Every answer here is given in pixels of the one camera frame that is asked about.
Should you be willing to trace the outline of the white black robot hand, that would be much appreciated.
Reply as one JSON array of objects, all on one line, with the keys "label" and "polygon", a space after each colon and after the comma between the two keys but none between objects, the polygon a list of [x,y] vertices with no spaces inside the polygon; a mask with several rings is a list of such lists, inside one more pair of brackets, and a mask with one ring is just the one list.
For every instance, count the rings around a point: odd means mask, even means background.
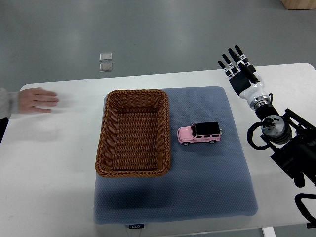
[{"label": "white black robot hand", "polygon": [[[231,49],[228,52],[234,62],[238,65],[242,60],[247,62],[247,57],[242,52],[238,45],[235,45],[235,50],[238,55]],[[237,68],[230,61],[226,54],[222,55],[223,59],[230,67],[228,69],[222,61],[218,61],[218,64],[225,72],[229,79],[231,86],[233,87],[235,93],[242,99],[248,102],[248,105],[252,109],[257,109],[263,104],[269,103],[269,95],[264,91],[264,82],[261,76],[258,74],[253,65],[246,66],[245,64],[240,65],[240,72],[237,73]]]}]

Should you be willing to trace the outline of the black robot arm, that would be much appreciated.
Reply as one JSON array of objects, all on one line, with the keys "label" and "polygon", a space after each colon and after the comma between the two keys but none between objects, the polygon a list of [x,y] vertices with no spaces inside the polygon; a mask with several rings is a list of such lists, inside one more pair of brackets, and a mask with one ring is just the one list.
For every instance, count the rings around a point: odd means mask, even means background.
[{"label": "black robot arm", "polygon": [[286,109],[280,115],[273,106],[273,94],[264,91],[264,82],[245,54],[235,46],[218,64],[240,98],[247,101],[259,122],[247,131],[247,141],[256,150],[272,149],[272,160],[297,187],[308,177],[316,181],[316,128]]}]

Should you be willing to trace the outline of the grey sleeved forearm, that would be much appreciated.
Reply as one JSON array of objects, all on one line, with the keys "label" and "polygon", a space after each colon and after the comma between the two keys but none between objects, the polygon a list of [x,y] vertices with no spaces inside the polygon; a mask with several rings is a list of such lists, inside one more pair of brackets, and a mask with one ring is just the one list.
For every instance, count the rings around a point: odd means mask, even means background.
[{"label": "grey sleeved forearm", "polygon": [[0,89],[0,119],[20,113],[19,105],[19,92],[8,92],[4,88]]}]

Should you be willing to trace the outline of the person's bare hand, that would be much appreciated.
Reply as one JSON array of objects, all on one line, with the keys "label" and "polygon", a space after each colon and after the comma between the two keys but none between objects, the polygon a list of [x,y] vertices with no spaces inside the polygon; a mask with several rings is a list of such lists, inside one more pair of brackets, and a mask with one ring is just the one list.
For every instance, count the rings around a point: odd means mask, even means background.
[{"label": "person's bare hand", "polygon": [[55,92],[37,87],[20,91],[18,102],[20,114],[46,114],[51,113],[51,107],[58,105],[59,98]]}]

